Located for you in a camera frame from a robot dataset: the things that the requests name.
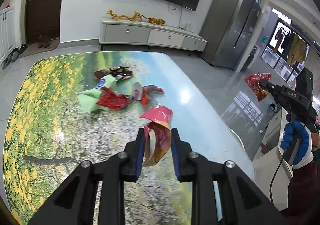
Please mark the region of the right forearm dark red sleeve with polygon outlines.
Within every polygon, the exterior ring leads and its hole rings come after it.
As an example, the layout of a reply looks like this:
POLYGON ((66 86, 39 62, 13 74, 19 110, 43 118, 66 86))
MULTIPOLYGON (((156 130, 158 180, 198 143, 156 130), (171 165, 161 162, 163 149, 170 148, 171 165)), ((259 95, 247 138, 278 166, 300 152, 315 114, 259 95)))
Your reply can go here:
POLYGON ((287 208, 281 213, 288 224, 319 224, 318 169, 314 161, 293 170, 287 193, 287 208))

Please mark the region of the right hand blue white glove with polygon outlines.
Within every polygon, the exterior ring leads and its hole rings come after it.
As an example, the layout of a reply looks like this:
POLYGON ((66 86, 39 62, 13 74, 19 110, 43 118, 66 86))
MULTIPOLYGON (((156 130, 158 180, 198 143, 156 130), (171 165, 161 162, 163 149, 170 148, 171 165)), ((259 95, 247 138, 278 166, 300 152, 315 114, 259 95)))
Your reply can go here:
POLYGON ((292 162, 292 168, 293 170, 297 170, 307 166, 313 161, 312 138, 310 130, 304 127, 303 123, 298 120, 289 122, 284 127, 283 138, 280 142, 280 147, 283 151, 288 150, 294 142, 294 135, 298 135, 296 142, 298 149, 292 162))

